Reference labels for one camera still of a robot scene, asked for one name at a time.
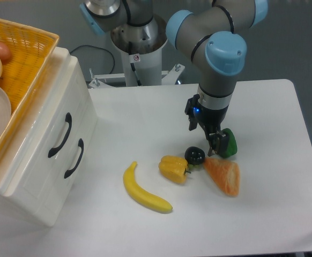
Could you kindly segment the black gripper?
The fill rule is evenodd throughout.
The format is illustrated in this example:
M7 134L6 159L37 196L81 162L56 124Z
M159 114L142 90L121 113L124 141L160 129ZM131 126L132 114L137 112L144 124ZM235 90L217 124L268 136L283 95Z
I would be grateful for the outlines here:
M208 156L223 154L229 144L229 135L221 131L221 123L225 118L228 106L212 110L199 103L199 94L187 100L185 114L189 120L189 131L197 128L197 124L204 130L209 142Z

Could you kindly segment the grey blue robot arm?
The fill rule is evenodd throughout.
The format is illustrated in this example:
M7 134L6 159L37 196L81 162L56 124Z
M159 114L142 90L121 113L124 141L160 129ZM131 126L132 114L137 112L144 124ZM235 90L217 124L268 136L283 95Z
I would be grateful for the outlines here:
M197 93L185 107L189 130L203 129L209 155L230 156L233 137L221 123L245 64L247 45L239 33L265 19L267 1L213 1L200 14L180 10L168 21L154 13L151 1L84 1L80 10L95 34L110 34L127 86L164 81L167 43L185 55L201 72Z

